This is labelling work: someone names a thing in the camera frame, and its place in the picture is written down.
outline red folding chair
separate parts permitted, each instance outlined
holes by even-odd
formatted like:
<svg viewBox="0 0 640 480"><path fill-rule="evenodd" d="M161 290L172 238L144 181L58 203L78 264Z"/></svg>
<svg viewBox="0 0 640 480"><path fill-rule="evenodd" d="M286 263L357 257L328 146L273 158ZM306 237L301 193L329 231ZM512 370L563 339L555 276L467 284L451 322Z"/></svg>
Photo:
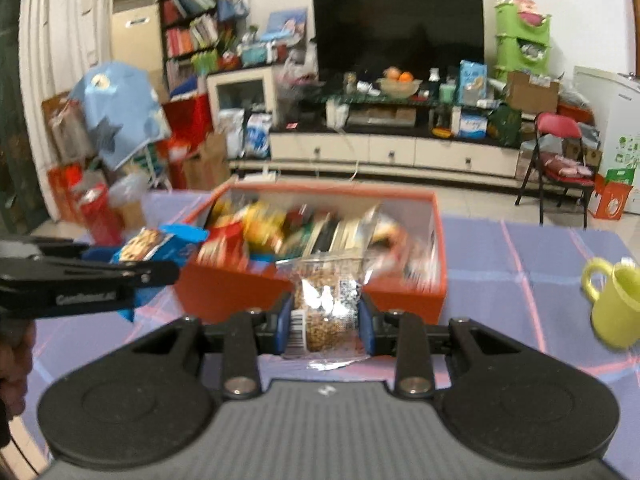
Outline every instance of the red folding chair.
<svg viewBox="0 0 640 480"><path fill-rule="evenodd" d="M587 208L589 206L589 199L591 198L591 193L593 192L594 177L589 176L563 176L560 175L548 166L546 166L543 162L543 158L545 154L540 153L540 135L553 135L555 137L559 137L560 139L575 139L580 142L580 157L578 158L578 162L581 160L581 164L586 167L584 161L584 147L582 145L582 134L580 132L580 128L578 124L569 117L564 117L560 115L543 113L539 114L536 117L536 147L533 150L533 155L531 157L531 162L529 163L529 169L527 169L527 174L524 177L524 181L522 186L520 187L520 192L518 193L518 199L516 200L516 205L520 205L520 199L522 198L522 194L527 186L527 182L529 181L529 175L531 175L531 170L533 170L534 165L538 169L538 192L540 194L540 225L544 223L545 219L545 210L544 210L544 190L543 185L544 182L549 182L551 184L555 184L556 186L563 187L564 193L560 197L558 201L558 207L562 205L562 199L566 196L567 192L570 189L581 189L582 190L582 206L584 207L584 228L587 228Z"/></svg>

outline black tv screen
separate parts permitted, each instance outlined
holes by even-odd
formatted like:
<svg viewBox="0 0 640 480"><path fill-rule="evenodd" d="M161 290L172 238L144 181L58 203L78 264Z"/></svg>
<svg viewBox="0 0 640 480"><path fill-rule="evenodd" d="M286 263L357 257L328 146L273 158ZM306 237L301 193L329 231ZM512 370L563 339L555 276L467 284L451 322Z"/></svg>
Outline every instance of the black tv screen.
<svg viewBox="0 0 640 480"><path fill-rule="evenodd" d="M482 0L314 0L314 15L323 78L396 66L426 80L431 67L484 62Z"/></svg>

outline checkered tablecloth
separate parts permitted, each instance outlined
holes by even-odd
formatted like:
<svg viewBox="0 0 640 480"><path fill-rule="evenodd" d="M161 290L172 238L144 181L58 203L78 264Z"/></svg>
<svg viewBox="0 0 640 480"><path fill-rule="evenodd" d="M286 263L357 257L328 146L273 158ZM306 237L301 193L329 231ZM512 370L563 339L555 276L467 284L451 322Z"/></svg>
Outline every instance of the checkered tablecloth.
<svg viewBox="0 0 640 480"><path fill-rule="evenodd" d="M189 206L201 203L204 197L185 195L183 207L173 211L174 218L184 216ZM622 411L606 460L629 479L640 480L640 454L636 452L640 352L638 348L612 352L597 341L590 325L591 305L580 291L580 275L589 258L601 256L616 262L631 256L620 238L595 230L455 217L444 218L444 229L449 292L441 320L473 318L606 382ZM152 304L136 311L133 325L117 314L39 321L28 410L23 417L37 442L45 447L35 412L49 383L180 314L180 305L168 288ZM260 358L266 384L272 378L291 377L391 382L393 370L392 358L369 359L331 372L309 370L300 362L284 362L275 356ZM436 382L438 387L449 384L443 364L436 364Z"/></svg>

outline finger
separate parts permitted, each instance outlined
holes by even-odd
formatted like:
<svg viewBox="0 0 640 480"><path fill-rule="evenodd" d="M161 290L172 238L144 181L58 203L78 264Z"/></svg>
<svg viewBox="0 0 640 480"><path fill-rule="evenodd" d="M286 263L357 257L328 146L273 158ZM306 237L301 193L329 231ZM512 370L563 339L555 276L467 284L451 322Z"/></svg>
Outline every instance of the finger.
<svg viewBox="0 0 640 480"><path fill-rule="evenodd" d="M21 343L18 348L14 350L14 368L8 375L10 381L17 381L23 379L31 373L33 369L33 352L26 343Z"/></svg>
<svg viewBox="0 0 640 480"><path fill-rule="evenodd" d="M19 381L3 381L0 383L0 399L5 406L11 406L27 394L27 379Z"/></svg>
<svg viewBox="0 0 640 480"><path fill-rule="evenodd" d="M20 399L14 404L11 404L6 409L7 418L11 420L12 418L14 418L14 416L22 415L26 407L27 403L24 399Z"/></svg>
<svg viewBox="0 0 640 480"><path fill-rule="evenodd" d="M25 343L29 348L33 348L33 346L36 344L35 321L31 321L27 326L27 330L24 332L24 338L22 338L22 342Z"/></svg>
<svg viewBox="0 0 640 480"><path fill-rule="evenodd" d="M15 360L13 349L0 343L0 379L7 378L14 370Z"/></svg>

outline gray star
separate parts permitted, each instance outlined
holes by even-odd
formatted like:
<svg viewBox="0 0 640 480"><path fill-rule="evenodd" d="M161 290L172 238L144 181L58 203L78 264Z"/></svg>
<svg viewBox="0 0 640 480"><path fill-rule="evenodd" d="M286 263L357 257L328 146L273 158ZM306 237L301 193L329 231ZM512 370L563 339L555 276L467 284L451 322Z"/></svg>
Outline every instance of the gray star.
<svg viewBox="0 0 640 480"><path fill-rule="evenodd" d="M122 126L113 126L107 117L103 117L95 128L88 131L89 138L98 152L113 153L116 149L116 134Z"/></svg>

